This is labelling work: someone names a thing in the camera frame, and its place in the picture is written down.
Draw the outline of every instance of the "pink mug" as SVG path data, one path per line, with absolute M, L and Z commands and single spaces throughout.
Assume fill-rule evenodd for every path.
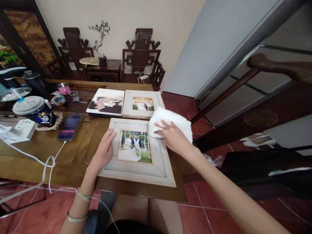
M 71 93 L 71 89 L 68 86 L 67 83 L 60 83 L 57 85 L 58 90 L 61 92 L 63 95 L 69 95 Z

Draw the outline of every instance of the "bracelet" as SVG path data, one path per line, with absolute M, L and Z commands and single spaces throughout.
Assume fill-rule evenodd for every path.
M 80 219 L 74 219 L 74 218 L 71 218 L 71 217 L 69 216 L 69 212 L 67 212 L 67 219 L 68 219 L 68 221 L 73 222 L 73 223 L 82 222 L 82 221 L 84 221 L 84 220 L 87 219 L 87 216 L 88 216 L 88 215 L 86 215 L 85 217 L 80 218 Z
M 81 192 L 80 192 L 80 188 L 78 188 L 77 194 L 78 194 L 80 197 L 82 197 L 85 201 L 91 202 L 92 196 L 86 197 L 86 196 L 82 195 Z

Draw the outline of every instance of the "white towel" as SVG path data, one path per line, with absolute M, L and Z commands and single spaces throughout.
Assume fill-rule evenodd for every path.
M 149 120 L 150 121 L 149 122 L 149 135 L 151 137 L 163 138 L 163 136 L 155 133 L 158 130 L 162 130 L 162 128 L 155 126 L 155 123 L 158 123 L 160 126 L 163 126 L 161 120 L 164 120 L 169 125 L 171 125 L 171 121 L 173 121 L 175 125 L 184 133 L 184 135 L 190 141 L 190 143 L 193 142 L 191 122 L 188 121 L 183 116 L 177 113 L 174 113 L 172 111 L 165 110 L 161 107 L 156 108 L 152 117 Z

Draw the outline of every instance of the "potted plant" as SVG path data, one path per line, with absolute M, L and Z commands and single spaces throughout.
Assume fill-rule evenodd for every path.
M 2 67 L 11 68 L 16 67 L 16 62 L 19 58 L 7 51 L 0 51 L 0 64 Z
M 99 54 L 98 59 L 100 61 L 99 62 L 100 66 L 106 66 L 107 65 L 106 56 L 104 56 L 104 54 L 100 54 L 98 52 L 98 49 L 102 46 L 103 39 L 106 36 L 106 34 L 109 34 L 109 31 L 111 30 L 111 28 L 108 26 L 107 22 L 104 22 L 102 20 L 100 26 L 98 26 L 97 24 L 95 26 L 91 26 L 91 27 L 89 26 L 89 30 L 94 30 L 101 34 L 100 41 L 98 42 L 98 40 L 96 40 L 94 42 L 93 49 Z

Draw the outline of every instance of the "white shoe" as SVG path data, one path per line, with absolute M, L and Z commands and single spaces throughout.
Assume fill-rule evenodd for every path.
M 243 142 L 243 145 L 248 147 L 259 147 L 261 145 L 274 145 L 274 144 L 276 144 L 276 140 L 274 138 L 254 139 Z
M 248 137 L 244 137 L 240 139 L 240 141 L 246 141 L 246 140 L 255 140 L 255 139 L 261 139 L 261 138 L 269 138 L 270 136 L 267 133 L 256 133 Z

